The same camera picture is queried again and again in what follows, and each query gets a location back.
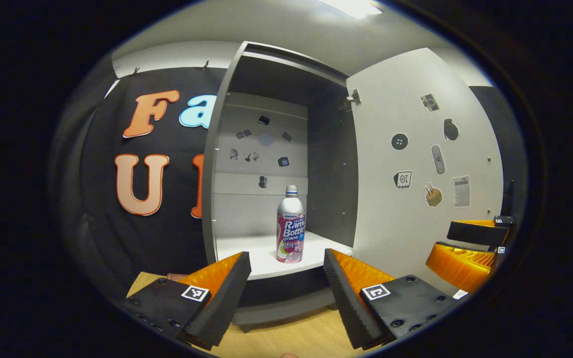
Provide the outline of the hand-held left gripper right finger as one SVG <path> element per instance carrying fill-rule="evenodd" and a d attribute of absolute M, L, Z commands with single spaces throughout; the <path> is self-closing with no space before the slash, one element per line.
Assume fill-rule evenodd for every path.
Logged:
<path fill-rule="evenodd" d="M 416 275 L 393 278 L 334 249 L 325 250 L 323 268 L 355 349 L 414 335 L 460 304 Z"/>

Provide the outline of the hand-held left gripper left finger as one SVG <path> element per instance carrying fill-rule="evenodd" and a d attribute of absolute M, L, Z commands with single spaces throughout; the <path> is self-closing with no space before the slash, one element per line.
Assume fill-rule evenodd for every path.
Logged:
<path fill-rule="evenodd" d="M 251 272 L 249 252 L 239 252 L 182 279 L 158 278 L 121 308 L 167 338 L 209 351 L 229 329 Z"/>

